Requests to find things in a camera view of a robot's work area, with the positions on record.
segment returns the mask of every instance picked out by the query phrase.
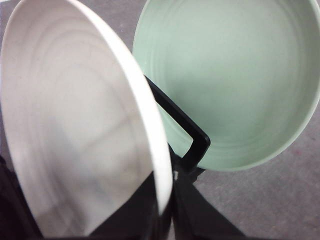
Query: plate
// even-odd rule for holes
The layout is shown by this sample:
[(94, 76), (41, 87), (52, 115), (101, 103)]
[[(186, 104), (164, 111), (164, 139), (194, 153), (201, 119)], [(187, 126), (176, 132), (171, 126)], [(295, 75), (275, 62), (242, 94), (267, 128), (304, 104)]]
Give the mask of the plate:
[[(211, 139), (198, 164), (244, 170), (284, 151), (320, 97), (316, 0), (148, 0), (133, 55)], [(191, 138), (162, 112), (182, 156)]]
[(154, 171), (172, 189), (155, 99), (130, 51), (76, 0), (22, 0), (2, 44), (5, 134), (45, 237), (88, 235)]

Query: black plastic holder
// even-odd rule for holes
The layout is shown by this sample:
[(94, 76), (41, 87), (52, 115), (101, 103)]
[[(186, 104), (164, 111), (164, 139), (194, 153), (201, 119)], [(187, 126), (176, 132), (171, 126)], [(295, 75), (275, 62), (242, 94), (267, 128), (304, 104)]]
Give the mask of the black plastic holder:
[(176, 240), (263, 240), (245, 236), (210, 205), (193, 182), (204, 169), (197, 164), (206, 153), (209, 137), (150, 79), (157, 103), (192, 137), (180, 157), (170, 146), (173, 189), (162, 215), (158, 213), (153, 173), (133, 196), (97, 227), (90, 236), (44, 238), (33, 218), (18, 180), (0, 158), (1, 240), (165, 240), (173, 218)]

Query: green bowl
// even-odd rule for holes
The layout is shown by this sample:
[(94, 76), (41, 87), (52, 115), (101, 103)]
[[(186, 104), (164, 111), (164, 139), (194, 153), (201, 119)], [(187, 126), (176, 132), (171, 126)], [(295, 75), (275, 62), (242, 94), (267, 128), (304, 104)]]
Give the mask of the green bowl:
[[(285, 150), (320, 98), (316, 0), (148, 0), (136, 28), (140, 67), (210, 137), (198, 164), (244, 170)], [(192, 139), (161, 110), (168, 142)]]

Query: gray concrete floor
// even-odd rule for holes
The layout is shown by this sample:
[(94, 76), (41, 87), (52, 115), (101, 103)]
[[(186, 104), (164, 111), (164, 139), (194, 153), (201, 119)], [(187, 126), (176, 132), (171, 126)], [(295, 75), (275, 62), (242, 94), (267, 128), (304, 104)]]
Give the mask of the gray concrete floor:
[[(129, 49), (145, 1), (81, 0), (117, 32)], [(0, 4), (1, 41), (17, 2)], [(1, 154), (10, 160), (2, 124)], [(301, 136), (273, 160), (238, 172), (206, 171), (195, 186), (248, 236), (319, 240), (320, 107)], [(172, 231), (169, 239), (174, 239)]]

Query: ceramic plate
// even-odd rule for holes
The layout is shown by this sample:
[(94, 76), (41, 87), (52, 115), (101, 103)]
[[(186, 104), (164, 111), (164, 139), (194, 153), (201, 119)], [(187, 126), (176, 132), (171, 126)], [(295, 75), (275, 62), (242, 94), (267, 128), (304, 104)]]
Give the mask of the ceramic plate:
[(76, 0), (22, 0), (1, 57), (8, 146), (46, 237), (89, 234), (152, 170), (163, 212), (172, 172), (161, 116), (102, 19)]
[[(286, 149), (320, 96), (316, 0), (148, 0), (133, 55), (210, 137), (199, 163), (248, 169)], [(191, 138), (165, 113), (179, 155)]]

